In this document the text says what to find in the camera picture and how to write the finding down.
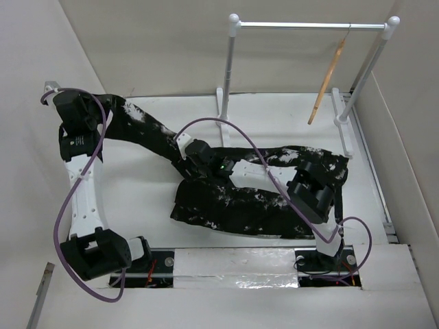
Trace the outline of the black white patterned trousers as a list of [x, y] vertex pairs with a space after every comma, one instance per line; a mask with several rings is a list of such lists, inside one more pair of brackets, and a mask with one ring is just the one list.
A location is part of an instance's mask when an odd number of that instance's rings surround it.
[[[175, 132], [140, 107], [118, 95], [95, 95], [112, 119], [105, 138], [138, 144], [168, 161], [183, 177], [170, 217], [193, 226], [247, 236], [314, 239], [311, 228], [278, 193], [235, 188], [203, 178], [183, 164], [173, 139]], [[219, 156], [261, 165], [253, 148], [214, 147]], [[325, 149], [288, 145], [260, 148], [270, 166], [296, 168], [302, 162], [322, 165], [330, 186], [341, 191], [348, 176], [348, 158]]]

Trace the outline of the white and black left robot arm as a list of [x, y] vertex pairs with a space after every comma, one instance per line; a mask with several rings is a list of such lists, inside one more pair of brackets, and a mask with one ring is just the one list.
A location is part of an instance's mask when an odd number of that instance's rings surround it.
[[64, 90], [52, 99], [62, 119], [58, 140], [69, 175], [72, 207], [68, 238], [60, 244], [68, 266], [88, 281], [134, 267], [147, 271], [152, 251], [142, 237], [127, 240], [113, 232], [105, 218], [101, 180], [102, 134], [106, 115], [90, 94]]

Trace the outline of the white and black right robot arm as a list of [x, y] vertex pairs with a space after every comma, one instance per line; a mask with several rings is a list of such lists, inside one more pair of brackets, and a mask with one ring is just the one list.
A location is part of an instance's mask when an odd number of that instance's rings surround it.
[[326, 169], [312, 162], [296, 167], [275, 167], [247, 160], [219, 157], [204, 141], [183, 135], [177, 138], [183, 160], [214, 183], [235, 188], [255, 188], [279, 194], [300, 218], [315, 229], [318, 264], [332, 270], [342, 261], [344, 241], [335, 216], [335, 186]]

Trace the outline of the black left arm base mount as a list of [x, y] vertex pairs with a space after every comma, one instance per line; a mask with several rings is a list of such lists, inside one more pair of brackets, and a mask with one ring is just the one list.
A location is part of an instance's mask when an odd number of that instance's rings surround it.
[[152, 261], [136, 260], [127, 270], [124, 287], [172, 288], [174, 286], [175, 249], [152, 249]]

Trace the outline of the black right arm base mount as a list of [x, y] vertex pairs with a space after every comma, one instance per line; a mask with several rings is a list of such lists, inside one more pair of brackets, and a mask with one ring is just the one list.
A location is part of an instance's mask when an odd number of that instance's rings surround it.
[[296, 249], [294, 269], [298, 272], [300, 288], [361, 287], [357, 272], [357, 260], [352, 248], [345, 248], [335, 258], [317, 252], [316, 249]]

